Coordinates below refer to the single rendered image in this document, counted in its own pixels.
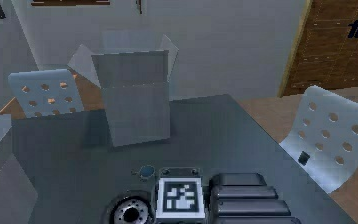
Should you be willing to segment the dark grey table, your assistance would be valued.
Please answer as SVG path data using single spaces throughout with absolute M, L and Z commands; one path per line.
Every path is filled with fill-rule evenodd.
M 100 224 L 117 195 L 154 188 L 155 177 L 131 174 L 143 165 L 156 174 L 197 168 L 204 184 L 219 173 L 258 173 L 302 224 L 355 224 L 228 95 L 171 102 L 166 140 L 115 147 L 103 116 L 88 111 L 13 121 L 14 154 L 38 193 L 30 224 Z

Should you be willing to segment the brown wooden door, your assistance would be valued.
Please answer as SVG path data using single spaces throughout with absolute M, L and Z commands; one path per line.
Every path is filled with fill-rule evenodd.
M 317 85 L 328 90 L 358 87 L 358 38 L 348 38 L 358 20 L 358 0 L 304 0 L 280 97 Z

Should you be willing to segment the white perforated chair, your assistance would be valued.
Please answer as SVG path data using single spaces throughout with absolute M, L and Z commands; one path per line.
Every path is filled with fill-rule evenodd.
M 68 69 L 11 73 L 8 83 L 27 118 L 84 109 L 74 77 Z
M 308 87 L 280 146 L 326 192 L 340 188 L 358 168 L 358 103 Z

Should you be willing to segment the grey open cardboard box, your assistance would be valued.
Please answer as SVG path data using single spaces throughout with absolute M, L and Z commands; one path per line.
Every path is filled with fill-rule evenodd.
M 100 111 L 115 147 L 170 137 L 170 79 L 179 48 L 149 30 L 106 31 L 103 46 L 81 44 L 72 70 L 83 107 Z

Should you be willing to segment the small black object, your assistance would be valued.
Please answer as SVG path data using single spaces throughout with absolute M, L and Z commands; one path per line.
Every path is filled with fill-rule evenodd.
M 299 155 L 298 163 L 301 164 L 302 166 L 305 166 L 309 159 L 310 159 L 310 155 L 307 152 L 302 151 Z

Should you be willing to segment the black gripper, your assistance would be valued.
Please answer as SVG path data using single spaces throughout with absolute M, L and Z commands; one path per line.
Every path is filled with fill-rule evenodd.
M 131 190 L 117 195 L 104 210 L 104 224 L 154 224 L 151 194 Z

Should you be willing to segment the blue metal watch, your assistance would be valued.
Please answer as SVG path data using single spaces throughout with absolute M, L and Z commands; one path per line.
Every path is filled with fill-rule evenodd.
M 131 174 L 137 176 L 142 181 L 147 181 L 155 177 L 156 171 L 152 165 L 143 165 L 137 170 L 132 170 Z

